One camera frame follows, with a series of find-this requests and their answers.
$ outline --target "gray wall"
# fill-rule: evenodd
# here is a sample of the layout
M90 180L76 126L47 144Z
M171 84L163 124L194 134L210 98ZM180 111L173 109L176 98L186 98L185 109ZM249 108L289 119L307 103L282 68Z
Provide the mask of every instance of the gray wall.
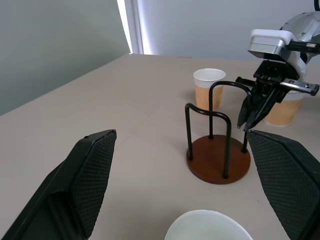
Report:
M134 1L145 53L225 59L255 60L247 52L252 29L279 29L314 11L313 0Z
M0 115L128 52L117 0L2 0Z

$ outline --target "round wooden base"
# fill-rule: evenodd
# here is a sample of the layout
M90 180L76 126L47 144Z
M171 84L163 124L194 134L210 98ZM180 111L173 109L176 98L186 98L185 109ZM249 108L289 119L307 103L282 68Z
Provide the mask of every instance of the round wooden base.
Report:
M226 136L213 135L213 139L204 136L192 143L193 160L186 161L190 171L199 179L211 184L230 184L241 179L249 170L250 153L241 152L242 143L231 138L229 175L223 177Z

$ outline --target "black cable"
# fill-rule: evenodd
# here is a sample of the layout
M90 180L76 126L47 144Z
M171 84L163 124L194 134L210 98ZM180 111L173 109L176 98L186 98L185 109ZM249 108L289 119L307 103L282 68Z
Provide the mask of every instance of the black cable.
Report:
M320 11L319 0L314 0L314 10Z

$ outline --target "beige table surface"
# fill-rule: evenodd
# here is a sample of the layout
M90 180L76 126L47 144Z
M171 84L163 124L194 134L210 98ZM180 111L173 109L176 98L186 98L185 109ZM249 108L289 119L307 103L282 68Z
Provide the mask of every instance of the beige table surface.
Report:
M196 178L186 163L184 106L195 102L193 72L218 68L226 80L251 78L258 62L126 55L0 117L0 237L40 183L76 141L117 130L110 179L91 240L163 240L173 221L197 209L219 211L255 240L288 240L260 184L253 162L229 185ZM320 65L306 81L319 83ZM227 86L220 111L236 128L245 93ZM304 99L291 126L256 128L294 139L320 159L320 97ZM214 132L224 134L222 120ZM208 134L206 116L191 113L192 137Z

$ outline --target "paper cup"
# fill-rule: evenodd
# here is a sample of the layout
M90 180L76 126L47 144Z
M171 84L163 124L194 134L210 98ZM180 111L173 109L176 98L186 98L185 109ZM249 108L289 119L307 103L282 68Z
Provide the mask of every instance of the paper cup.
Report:
M226 73L215 68L205 68L195 71L193 77L196 105L203 110L209 110L209 89L215 82L222 81L226 77ZM216 110L220 106L223 89L223 85L216 86L213 89L213 110Z
M304 98L304 93L290 91L286 94L281 103L275 103L269 114L264 118L264 122L275 127L289 126Z
M209 210L189 211L169 228L164 240L253 240L232 218Z

